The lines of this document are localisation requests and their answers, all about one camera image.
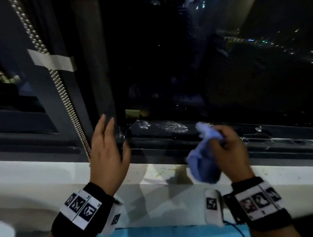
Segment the left hand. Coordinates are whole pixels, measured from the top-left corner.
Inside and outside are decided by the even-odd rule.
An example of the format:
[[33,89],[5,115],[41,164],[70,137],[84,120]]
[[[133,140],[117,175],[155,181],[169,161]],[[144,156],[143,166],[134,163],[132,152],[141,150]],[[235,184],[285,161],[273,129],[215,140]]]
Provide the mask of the left hand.
[[114,118],[105,127],[103,114],[96,125],[91,141],[90,182],[101,187],[106,194],[114,196],[127,174],[131,161],[131,149],[123,144],[123,157],[114,136]]

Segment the cable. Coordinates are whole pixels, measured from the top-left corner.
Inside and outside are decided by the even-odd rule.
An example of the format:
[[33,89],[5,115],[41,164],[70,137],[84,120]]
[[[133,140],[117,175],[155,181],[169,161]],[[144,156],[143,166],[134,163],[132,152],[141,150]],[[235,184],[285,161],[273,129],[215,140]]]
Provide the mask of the cable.
[[233,223],[230,223],[230,222],[228,222],[228,221],[223,221],[225,224],[227,224],[227,225],[231,225],[231,226],[233,226],[236,230],[238,230],[238,232],[242,235],[242,237],[245,237],[245,235],[241,232],[241,230],[239,230],[239,228],[235,225],[235,224],[233,224]]

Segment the wristband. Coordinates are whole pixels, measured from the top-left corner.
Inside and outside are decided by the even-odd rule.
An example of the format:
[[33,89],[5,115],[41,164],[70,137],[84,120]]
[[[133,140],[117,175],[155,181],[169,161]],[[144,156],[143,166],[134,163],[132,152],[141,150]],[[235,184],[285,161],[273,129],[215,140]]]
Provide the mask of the wristband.
[[102,188],[89,182],[83,190],[73,193],[61,206],[60,213],[52,224],[52,235],[96,236],[104,230],[108,217],[114,219],[113,221],[108,219],[111,221],[110,226],[116,226],[121,214],[114,213],[120,212],[121,206],[121,203],[107,195]]
[[223,198],[236,223],[246,222],[251,229],[262,232],[291,224],[281,196],[268,182],[253,177],[232,186],[233,192]]

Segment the cleaning rag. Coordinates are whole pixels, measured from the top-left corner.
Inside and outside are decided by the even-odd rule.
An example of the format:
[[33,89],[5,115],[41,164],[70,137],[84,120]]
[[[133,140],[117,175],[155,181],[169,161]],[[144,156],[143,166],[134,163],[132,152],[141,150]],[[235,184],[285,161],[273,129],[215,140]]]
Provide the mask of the cleaning rag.
[[215,184],[221,176],[221,171],[217,167],[210,150],[209,140],[218,139],[223,142],[224,137],[206,123],[198,122],[196,129],[200,133],[199,137],[202,138],[202,141],[187,156],[188,166],[195,179]]

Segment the tape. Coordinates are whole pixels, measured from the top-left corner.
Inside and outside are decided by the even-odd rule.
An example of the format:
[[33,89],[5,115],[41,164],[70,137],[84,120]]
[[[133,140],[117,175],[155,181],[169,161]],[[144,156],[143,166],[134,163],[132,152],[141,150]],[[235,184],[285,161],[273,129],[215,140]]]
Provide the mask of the tape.
[[64,70],[70,72],[75,72],[77,70],[74,57],[44,54],[31,49],[28,49],[28,53],[34,64],[37,66],[42,66],[52,70]]

